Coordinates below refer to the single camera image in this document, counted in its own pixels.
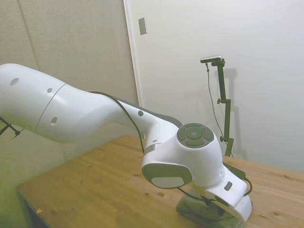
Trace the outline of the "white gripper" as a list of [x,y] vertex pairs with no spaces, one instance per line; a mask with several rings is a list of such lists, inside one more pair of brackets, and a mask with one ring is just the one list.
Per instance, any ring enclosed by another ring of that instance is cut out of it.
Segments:
[[235,206],[229,206],[228,213],[238,220],[246,222],[252,212],[252,202],[249,196],[244,196]]

